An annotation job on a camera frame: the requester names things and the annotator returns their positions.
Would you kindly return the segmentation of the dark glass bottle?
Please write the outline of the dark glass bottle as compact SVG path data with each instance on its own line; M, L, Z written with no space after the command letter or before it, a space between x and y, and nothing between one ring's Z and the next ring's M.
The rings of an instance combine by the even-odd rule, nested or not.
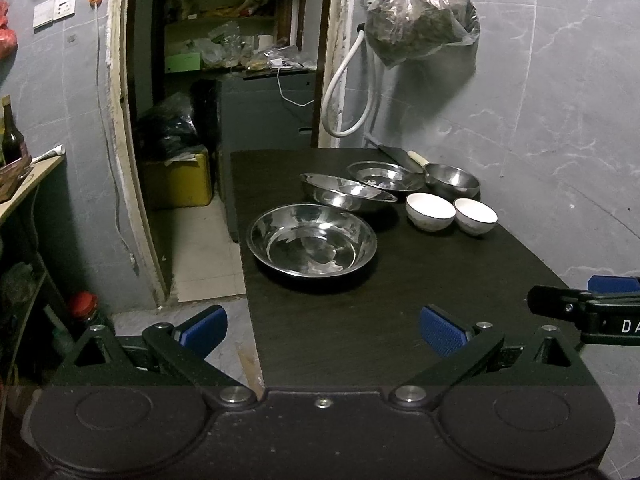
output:
M20 160L25 155L25 139L20 129L15 125L11 97L4 96L1 103L3 108L4 125L2 154L4 162L9 165L11 162Z

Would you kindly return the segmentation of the red plastic bag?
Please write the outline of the red plastic bag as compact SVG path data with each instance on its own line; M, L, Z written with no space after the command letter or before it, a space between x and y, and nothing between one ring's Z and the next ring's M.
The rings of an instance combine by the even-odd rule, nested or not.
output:
M17 49L17 36L9 28L9 3L0 0L0 60L5 60Z

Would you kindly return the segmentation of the deep steel bowl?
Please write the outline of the deep steel bowl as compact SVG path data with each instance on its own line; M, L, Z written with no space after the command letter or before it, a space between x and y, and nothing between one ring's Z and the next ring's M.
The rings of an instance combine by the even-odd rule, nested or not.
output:
M430 191L446 200L475 198L480 192L477 177L455 166L427 164L424 168L424 180Z

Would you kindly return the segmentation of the hanging plastic bag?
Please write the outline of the hanging plastic bag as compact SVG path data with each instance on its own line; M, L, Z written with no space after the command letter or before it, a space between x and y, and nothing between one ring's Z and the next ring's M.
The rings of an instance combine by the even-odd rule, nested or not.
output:
M469 47L480 38L471 0L363 0L363 30L383 64L423 61L446 47Z

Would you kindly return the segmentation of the dark cabinet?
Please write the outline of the dark cabinet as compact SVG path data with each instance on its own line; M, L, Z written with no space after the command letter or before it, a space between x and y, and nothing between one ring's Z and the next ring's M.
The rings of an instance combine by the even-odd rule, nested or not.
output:
M219 191L227 229L235 242L239 230L231 155L239 151L296 150L309 146L315 82L314 73L289 70L255 77L229 75L217 81Z

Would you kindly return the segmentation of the large steel plate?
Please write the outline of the large steel plate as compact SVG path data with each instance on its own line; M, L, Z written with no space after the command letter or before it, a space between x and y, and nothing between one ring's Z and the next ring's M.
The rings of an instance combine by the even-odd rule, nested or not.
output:
M362 269L378 251L367 222L319 204L264 212L248 228L246 242L265 266L296 278L339 278Z

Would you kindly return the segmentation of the white ceramic bowl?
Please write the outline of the white ceramic bowl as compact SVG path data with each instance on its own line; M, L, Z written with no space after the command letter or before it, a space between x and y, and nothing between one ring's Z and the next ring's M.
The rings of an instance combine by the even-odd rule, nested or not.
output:
M486 204L472 198L454 201L456 221L466 234L479 236L491 231L498 223L498 214Z
M444 198L430 193L412 193L405 201L409 220L420 230L438 232L456 218L456 208Z

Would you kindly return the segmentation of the cleaver knife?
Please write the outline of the cleaver knife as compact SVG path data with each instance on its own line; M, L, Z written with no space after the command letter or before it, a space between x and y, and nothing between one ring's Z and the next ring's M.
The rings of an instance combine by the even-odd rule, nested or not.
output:
M372 144L377 150L393 159L397 165L403 166L415 174L424 174L424 169L417 162L411 159L408 153L402 148L392 148L391 146L381 144L378 140L375 140L373 136L370 136L370 134L367 133L363 135L363 139L369 144Z

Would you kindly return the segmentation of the white wall switch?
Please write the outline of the white wall switch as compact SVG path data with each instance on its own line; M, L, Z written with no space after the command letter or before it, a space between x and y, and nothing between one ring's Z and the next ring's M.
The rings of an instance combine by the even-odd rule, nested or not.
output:
M76 0L46 0L34 7L32 28L40 29L54 22L69 18L76 12Z

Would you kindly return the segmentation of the small steel bowl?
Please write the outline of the small steel bowl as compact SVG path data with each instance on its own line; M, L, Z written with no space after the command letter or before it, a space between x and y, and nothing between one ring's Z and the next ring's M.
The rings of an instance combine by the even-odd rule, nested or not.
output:
M311 197L319 204L350 212L358 211L362 207L362 200L358 196L325 190L324 188L315 188L311 193Z

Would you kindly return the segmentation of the black garbage bag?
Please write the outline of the black garbage bag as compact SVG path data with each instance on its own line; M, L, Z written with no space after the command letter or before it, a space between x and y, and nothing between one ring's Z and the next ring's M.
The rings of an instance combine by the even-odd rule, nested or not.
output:
M200 144L193 105L184 92L175 92L143 117L141 145L150 162L177 156Z

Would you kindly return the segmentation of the yellow container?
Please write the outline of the yellow container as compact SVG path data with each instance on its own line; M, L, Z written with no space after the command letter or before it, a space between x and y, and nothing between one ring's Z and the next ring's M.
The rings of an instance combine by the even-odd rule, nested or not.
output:
M173 207L201 207L213 198L206 148L184 152L162 163L166 202Z

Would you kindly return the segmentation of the wooden side shelf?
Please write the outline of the wooden side shelf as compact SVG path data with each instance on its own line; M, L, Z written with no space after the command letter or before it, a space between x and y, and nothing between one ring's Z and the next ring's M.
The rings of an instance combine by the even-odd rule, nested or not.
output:
M0 224L6 222L12 212L28 194L40 185L43 179L55 170L56 167L60 166L65 159L65 155L56 155L32 164L29 174L24 177L13 196L0 205Z

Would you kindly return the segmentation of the green box on shelf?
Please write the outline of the green box on shelf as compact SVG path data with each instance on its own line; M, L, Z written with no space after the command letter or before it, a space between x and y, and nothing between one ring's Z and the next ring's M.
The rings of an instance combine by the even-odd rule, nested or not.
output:
M165 58L165 72L168 74L197 72L201 69L201 55L188 52L168 55Z

